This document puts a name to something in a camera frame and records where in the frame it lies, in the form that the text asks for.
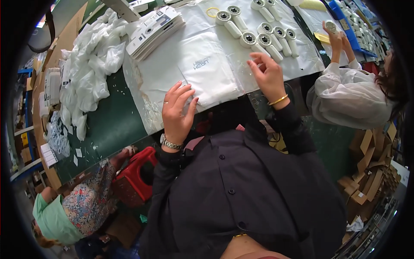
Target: red plastic stool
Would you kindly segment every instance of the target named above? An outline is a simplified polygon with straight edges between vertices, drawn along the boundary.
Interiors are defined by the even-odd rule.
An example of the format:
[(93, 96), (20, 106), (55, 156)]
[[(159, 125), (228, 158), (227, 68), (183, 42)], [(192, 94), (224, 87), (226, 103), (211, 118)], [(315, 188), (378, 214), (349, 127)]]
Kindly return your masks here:
[(157, 164), (153, 147), (135, 154), (112, 181), (114, 194), (130, 208), (142, 206), (152, 196), (152, 186), (145, 184), (140, 176), (141, 167), (147, 161), (153, 166)]

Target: pile of plastic bags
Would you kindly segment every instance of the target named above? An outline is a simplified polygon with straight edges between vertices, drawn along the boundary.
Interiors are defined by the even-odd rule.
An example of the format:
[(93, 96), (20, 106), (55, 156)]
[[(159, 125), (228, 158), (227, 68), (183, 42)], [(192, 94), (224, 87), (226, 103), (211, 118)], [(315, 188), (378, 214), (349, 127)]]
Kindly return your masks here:
[(60, 116), (65, 126), (76, 126), (80, 141), (86, 135), (87, 115), (83, 112), (95, 111), (99, 100), (109, 96), (106, 77), (122, 65), (125, 42), (121, 43), (121, 37), (126, 35), (127, 24), (108, 8), (94, 23), (85, 25), (72, 51), (62, 50), (70, 82), (60, 90)]

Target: gold bangle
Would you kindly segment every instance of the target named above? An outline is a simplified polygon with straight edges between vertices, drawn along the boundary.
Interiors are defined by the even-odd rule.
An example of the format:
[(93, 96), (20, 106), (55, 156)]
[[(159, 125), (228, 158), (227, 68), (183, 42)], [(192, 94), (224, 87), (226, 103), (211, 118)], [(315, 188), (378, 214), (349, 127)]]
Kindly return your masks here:
[(268, 105), (274, 105), (274, 104), (277, 104), (278, 102), (280, 102), (281, 100), (285, 99), (286, 97), (287, 97), (287, 95), (283, 96), (283, 97), (282, 97), (282, 98), (280, 98), (279, 100), (274, 101), (274, 102), (272, 102), (272, 103), (267, 102), (267, 104), (268, 104)]

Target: blue plastic bin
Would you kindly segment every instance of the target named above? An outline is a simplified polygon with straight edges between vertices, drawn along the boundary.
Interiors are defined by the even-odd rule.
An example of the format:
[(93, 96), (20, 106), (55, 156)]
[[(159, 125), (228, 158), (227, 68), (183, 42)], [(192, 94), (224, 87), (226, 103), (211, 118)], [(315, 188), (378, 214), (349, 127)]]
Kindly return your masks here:
[(358, 44), (358, 41), (356, 40), (356, 36), (355, 36), (354, 30), (352, 29), (352, 26), (348, 22), (348, 18), (345, 17), (344, 13), (342, 12), (342, 10), (338, 6), (338, 4), (335, 1), (330, 1), (329, 2), (329, 7), (331, 7), (332, 11), (334, 11), (334, 13), (338, 16), (339, 22), (341, 24), (343, 24), (344, 22), (346, 22), (348, 24), (349, 29), (348, 30), (344, 30), (344, 31), (347, 34), (347, 37), (348, 37), (349, 43), (351, 44), (352, 49), (355, 50), (355, 51), (362, 52), (362, 53), (364, 53), (364, 54), (366, 54), (368, 56), (371, 56), (371, 57), (375, 57), (376, 58), (377, 55), (375, 55), (375, 54), (373, 54), (373, 53), (371, 53), (369, 51), (366, 51), (366, 50), (361, 49), (361, 47)]

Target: yellow rubber band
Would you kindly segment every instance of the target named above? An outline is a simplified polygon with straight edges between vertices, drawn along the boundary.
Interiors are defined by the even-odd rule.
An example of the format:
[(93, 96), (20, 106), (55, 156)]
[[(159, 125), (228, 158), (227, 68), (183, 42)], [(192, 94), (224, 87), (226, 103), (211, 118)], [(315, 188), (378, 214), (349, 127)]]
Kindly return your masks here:
[(220, 10), (219, 10), (218, 8), (216, 8), (216, 7), (210, 7), (209, 9), (207, 9), (206, 14), (207, 14), (209, 17), (211, 17), (211, 18), (216, 18), (216, 16), (210, 15), (210, 14), (208, 13), (208, 11), (209, 11), (209, 10), (211, 10), (211, 9), (217, 10), (217, 12), (219, 12)]
[(283, 96), (283, 97), (282, 97), (282, 98), (280, 98), (279, 100), (274, 101), (274, 102), (272, 102), (272, 103), (267, 102), (267, 104), (268, 104), (268, 105), (274, 105), (274, 104), (277, 104), (278, 102), (280, 102), (281, 100), (285, 99), (286, 97), (287, 97), (287, 95)]

